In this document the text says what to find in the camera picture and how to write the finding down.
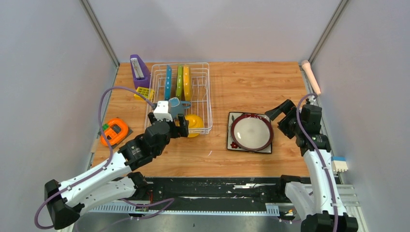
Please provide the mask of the yellow polka dot plate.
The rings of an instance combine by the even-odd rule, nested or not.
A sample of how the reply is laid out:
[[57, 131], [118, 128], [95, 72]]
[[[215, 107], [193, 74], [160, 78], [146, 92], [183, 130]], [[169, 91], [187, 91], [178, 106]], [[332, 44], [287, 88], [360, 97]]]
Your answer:
[[186, 101], [192, 100], [192, 78], [191, 78], [191, 71], [190, 66], [184, 65], [183, 66], [183, 91], [184, 91], [184, 99]]

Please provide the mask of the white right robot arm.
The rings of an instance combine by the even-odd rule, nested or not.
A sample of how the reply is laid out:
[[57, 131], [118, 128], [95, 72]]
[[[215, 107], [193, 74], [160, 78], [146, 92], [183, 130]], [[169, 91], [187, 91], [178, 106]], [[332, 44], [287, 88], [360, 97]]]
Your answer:
[[266, 115], [273, 120], [281, 113], [285, 117], [278, 128], [288, 138], [296, 138], [309, 170], [312, 192], [298, 176], [282, 175], [281, 185], [276, 188], [278, 199], [293, 203], [302, 232], [357, 232], [358, 221], [348, 215], [337, 189], [330, 142], [321, 133], [322, 108], [309, 103], [296, 106], [286, 100]]

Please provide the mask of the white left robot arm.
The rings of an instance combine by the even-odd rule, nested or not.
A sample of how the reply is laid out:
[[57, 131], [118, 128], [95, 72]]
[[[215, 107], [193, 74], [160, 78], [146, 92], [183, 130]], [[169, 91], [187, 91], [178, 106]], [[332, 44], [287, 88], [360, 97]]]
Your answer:
[[189, 121], [184, 115], [173, 120], [158, 120], [148, 115], [151, 126], [129, 140], [105, 162], [69, 180], [48, 181], [44, 186], [44, 203], [52, 220], [48, 229], [60, 230], [74, 224], [81, 215], [99, 205], [133, 196], [137, 200], [148, 194], [141, 173], [134, 171], [161, 155], [172, 138], [188, 137]]

